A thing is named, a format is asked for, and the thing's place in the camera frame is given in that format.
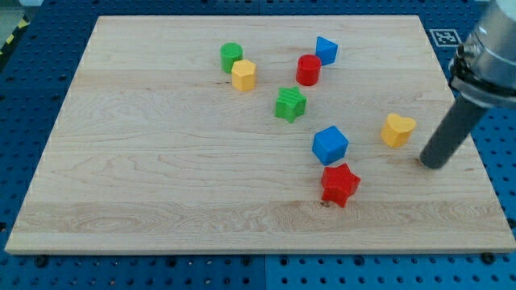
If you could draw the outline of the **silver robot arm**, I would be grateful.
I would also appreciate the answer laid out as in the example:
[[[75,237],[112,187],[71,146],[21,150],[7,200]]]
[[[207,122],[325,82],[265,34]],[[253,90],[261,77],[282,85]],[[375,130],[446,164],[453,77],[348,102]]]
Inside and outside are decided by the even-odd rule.
[[[449,64],[451,87],[483,107],[515,107],[515,0],[492,0]]]

